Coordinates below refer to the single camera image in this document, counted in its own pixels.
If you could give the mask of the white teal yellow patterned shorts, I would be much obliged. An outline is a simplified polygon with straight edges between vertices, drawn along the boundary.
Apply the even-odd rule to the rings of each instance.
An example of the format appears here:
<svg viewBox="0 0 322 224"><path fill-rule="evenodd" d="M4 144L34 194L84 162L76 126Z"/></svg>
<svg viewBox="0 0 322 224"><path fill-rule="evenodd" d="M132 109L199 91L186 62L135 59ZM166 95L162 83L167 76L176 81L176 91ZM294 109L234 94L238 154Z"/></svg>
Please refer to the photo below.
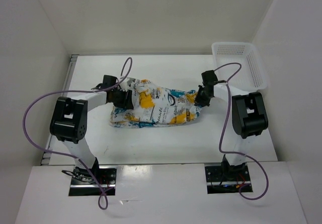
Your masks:
<svg viewBox="0 0 322 224"><path fill-rule="evenodd" d="M110 125L119 128L168 127L191 123L201 113L197 92L163 88L149 80L126 78L120 93L131 94L132 109L113 104Z"/></svg>

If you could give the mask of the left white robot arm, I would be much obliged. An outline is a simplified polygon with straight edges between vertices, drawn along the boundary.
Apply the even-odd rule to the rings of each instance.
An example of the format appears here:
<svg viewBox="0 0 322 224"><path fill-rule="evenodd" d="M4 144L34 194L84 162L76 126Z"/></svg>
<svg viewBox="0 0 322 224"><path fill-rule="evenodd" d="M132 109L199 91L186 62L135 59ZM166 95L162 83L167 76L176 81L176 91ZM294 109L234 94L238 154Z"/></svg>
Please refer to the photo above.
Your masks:
<svg viewBox="0 0 322 224"><path fill-rule="evenodd" d="M59 97L50 123L50 133L67 147L74 158L75 176L82 176L91 184L96 183L101 174L98 159L86 141L88 112L107 103L122 110L132 110L132 91L116 89L85 93L76 98Z"/></svg>

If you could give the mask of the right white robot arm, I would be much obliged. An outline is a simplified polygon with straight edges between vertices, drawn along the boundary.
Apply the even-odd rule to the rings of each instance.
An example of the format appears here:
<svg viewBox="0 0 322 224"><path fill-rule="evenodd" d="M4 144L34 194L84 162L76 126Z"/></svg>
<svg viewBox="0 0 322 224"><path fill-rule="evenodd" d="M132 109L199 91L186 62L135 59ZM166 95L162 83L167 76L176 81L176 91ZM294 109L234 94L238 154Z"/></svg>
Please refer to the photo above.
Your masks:
<svg viewBox="0 0 322 224"><path fill-rule="evenodd" d="M224 82L199 86L195 104L209 106L212 98L227 102L218 148L223 154L221 176L225 180L232 180L245 170L247 160L259 163L249 155L249 149L255 138L268 128L266 108L261 93L242 91ZM232 143L232 149L224 150L224 136L229 123L237 137Z"/></svg>

